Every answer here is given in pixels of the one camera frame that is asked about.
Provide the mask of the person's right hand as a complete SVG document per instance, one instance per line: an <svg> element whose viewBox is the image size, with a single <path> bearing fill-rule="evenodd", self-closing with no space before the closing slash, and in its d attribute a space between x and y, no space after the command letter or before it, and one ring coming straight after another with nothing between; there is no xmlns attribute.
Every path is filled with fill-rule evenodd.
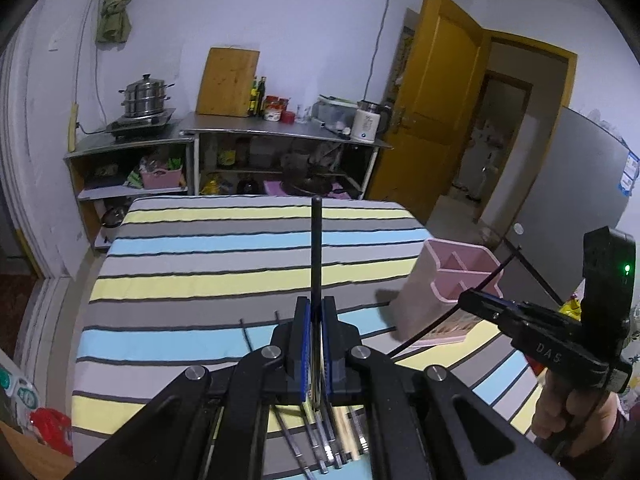
<svg viewBox="0 0 640 480"><path fill-rule="evenodd" d="M620 417L620 400L614 392L577 390L558 374L548 370L544 388L536 403L532 431L548 440L568 428L580 433L570 441L566 454L577 457L602 444Z"/></svg>

